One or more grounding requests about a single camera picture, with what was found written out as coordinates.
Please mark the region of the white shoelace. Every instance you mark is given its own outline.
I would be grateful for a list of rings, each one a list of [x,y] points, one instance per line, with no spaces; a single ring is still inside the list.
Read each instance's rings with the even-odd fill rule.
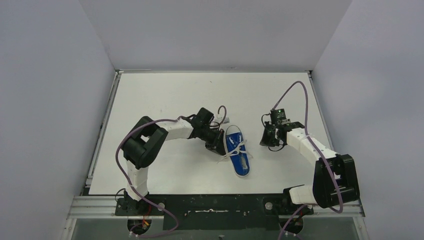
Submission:
[[[218,160],[216,163],[218,164],[218,163],[220,163],[220,162],[222,162],[222,161],[225,161],[226,159],[228,159],[228,158],[230,158],[230,157],[232,157],[232,156],[236,156],[236,155],[238,155],[238,154],[247,154],[247,156],[248,157],[252,157],[253,158],[253,155],[248,151],[248,150],[242,150],[241,149],[241,147],[245,147],[246,146],[246,143],[247,143],[248,141],[247,140],[242,140],[236,147],[235,147],[235,149],[233,149],[232,151],[230,151],[230,152],[227,152],[224,156],[222,156],[221,157],[221,159],[220,160]]]

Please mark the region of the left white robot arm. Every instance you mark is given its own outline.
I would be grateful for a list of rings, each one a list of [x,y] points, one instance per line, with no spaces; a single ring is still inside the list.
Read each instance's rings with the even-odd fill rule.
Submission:
[[[178,139],[200,139],[205,148],[220,156],[226,153],[224,147],[224,130],[212,125],[214,114],[202,107],[198,113],[179,116],[177,119],[153,120],[142,117],[117,148],[126,160],[127,170],[123,174],[127,180],[125,196],[129,199],[128,207],[133,212],[143,213],[148,207],[145,197],[148,168],[156,159],[164,142]]]

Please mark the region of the blue canvas sneaker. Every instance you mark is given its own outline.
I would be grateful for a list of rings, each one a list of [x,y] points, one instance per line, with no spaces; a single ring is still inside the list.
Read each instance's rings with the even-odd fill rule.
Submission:
[[[235,125],[229,125],[224,133],[224,159],[229,159],[234,172],[239,177],[246,177],[250,173],[249,153],[246,149],[246,140],[241,129]]]

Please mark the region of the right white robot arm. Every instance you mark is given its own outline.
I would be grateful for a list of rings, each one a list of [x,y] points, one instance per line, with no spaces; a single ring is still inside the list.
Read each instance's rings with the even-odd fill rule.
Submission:
[[[297,150],[312,166],[313,181],[284,190],[282,209],[295,213],[302,204],[331,208],[357,201],[360,189],[354,159],[339,154],[307,134],[300,122],[285,124],[264,123],[260,145],[265,147],[290,146]]]

